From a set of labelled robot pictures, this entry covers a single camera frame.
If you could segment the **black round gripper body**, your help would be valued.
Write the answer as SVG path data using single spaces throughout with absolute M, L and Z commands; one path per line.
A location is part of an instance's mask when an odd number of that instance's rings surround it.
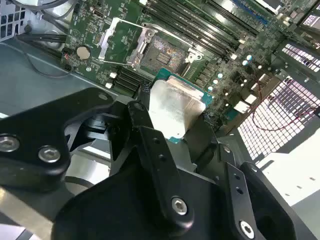
M 194 223 L 182 240 L 231 240 L 217 185 L 180 172 Z M 139 171 L 109 177 L 71 199 L 57 215 L 56 240 L 170 240 L 155 193 Z

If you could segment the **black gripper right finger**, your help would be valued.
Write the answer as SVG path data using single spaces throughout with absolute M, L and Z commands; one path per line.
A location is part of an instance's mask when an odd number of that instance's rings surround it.
M 263 172 L 250 162 L 237 165 L 229 147 L 203 122 L 212 153 L 203 174 L 223 192 L 227 222 L 237 240 L 314 240 L 316 237 Z

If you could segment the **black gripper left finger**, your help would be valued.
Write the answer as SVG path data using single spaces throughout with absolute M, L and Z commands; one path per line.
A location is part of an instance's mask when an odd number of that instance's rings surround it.
M 150 177 L 160 216 L 173 232 L 188 230 L 194 221 L 190 208 L 179 214 L 174 197 L 183 196 L 178 170 L 163 134 L 153 128 L 145 107 L 137 101 L 112 114 L 114 100 L 97 88 L 87 88 L 9 116 L 0 122 L 0 183 L 4 186 L 49 191 L 64 179 L 71 149 L 81 124 L 106 114 L 128 133 L 138 160 Z

